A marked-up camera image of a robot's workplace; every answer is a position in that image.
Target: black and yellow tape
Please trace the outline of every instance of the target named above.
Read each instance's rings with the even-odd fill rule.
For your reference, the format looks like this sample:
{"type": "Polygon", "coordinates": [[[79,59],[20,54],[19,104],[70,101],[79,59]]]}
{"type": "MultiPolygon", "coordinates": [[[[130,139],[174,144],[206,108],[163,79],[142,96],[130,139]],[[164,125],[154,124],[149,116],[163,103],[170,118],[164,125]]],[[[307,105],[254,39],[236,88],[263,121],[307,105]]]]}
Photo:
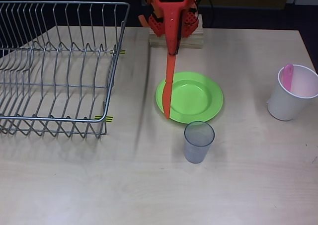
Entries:
{"type": "MultiPolygon", "coordinates": [[[[99,119],[101,119],[102,118],[102,116],[95,116],[95,119],[94,120],[99,120],[99,119]]],[[[105,122],[113,122],[113,119],[114,119],[114,117],[112,117],[112,116],[107,116],[106,118],[105,118],[105,122]]]]}
{"type": "Polygon", "coordinates": [[[120,55],[124,55],[126,53],[126,50],[121,50],[119,52],[120,55]]]}

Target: pink spoon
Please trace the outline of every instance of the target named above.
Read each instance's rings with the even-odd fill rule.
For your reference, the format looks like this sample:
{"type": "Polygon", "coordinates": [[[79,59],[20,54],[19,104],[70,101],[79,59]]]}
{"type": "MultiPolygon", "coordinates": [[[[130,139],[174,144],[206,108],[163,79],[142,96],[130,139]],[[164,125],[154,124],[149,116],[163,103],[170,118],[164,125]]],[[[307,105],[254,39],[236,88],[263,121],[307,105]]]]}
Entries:
{"type": "Polygon", "coordinates": [[[290,92],[292,88],[294,66],[292,64],[287,64],[283,69],[283,86],[290,92]]]}

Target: wire dish drying rack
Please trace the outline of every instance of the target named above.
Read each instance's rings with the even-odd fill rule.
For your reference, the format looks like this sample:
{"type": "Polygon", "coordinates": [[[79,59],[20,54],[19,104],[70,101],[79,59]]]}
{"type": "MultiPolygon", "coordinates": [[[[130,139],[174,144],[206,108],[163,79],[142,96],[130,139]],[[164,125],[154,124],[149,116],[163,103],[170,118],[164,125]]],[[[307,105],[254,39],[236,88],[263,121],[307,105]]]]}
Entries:
{"type": "Polygon", "coordinates": [[[105,135],[129,8],[1,1],[0,133],[105,135]]]}

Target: clear plastic cup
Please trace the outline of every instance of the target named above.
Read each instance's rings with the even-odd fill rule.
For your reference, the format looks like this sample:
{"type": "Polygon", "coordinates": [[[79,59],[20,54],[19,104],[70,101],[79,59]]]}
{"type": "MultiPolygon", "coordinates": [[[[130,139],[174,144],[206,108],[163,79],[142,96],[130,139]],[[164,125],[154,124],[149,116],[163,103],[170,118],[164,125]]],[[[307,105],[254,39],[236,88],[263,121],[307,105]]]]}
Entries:
{"type": "Polygon", "coordinates": [[[214,140],[213,128],[206,122],[191,122],[184,129],[185,158],[194,164],[201,163],[214,140]]]}

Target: table surface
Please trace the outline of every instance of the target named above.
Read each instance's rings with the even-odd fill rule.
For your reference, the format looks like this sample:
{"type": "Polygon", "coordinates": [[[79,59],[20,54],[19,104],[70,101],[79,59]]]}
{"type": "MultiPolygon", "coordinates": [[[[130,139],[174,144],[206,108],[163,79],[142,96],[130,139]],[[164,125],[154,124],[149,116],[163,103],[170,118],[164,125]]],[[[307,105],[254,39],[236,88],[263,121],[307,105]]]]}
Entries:
{"type": "Polygon", "coordinates": [[[203,163],[186,161],[185,126],[156,107],[166,50],[127,28],[107,136],[0,137],[0,224],[317,224],[318,103],[290,122],[266,107],[280,68],[313,68],[299,32],[209,29],[204,39],[176,65],[224,93],[203,163]]]}

